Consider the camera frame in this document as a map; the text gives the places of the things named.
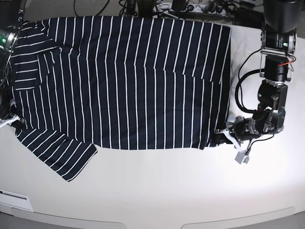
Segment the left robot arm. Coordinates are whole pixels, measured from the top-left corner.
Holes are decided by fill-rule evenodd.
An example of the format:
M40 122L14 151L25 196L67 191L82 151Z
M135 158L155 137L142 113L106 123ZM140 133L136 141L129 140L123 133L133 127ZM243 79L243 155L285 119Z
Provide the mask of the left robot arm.
M292 77L296 46L296 28L300 20L303 1L301 0L265 0L264 23L261 33L261 57L264 67L247 72L238 77L234 98L238 108L251 114L251 118L237 117L234 122L226 123L224 129L215 131L212 145L233 144L242 151L241 143L249 141L243 153L250 153L253 143L264 135L274 136L284 128L285 103L288 86ZM255 110L247 109L242 103L241 85L251 75L259 74L263 78L257 93L259 101Z

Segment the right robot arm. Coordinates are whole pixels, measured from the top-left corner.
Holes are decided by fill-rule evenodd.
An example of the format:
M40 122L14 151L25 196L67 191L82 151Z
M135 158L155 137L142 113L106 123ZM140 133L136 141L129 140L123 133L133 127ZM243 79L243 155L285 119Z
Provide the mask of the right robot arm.
M22 29L24 6L21 0L0 2L0 126L20 129L25 120L12 98L14 73L10 63Z

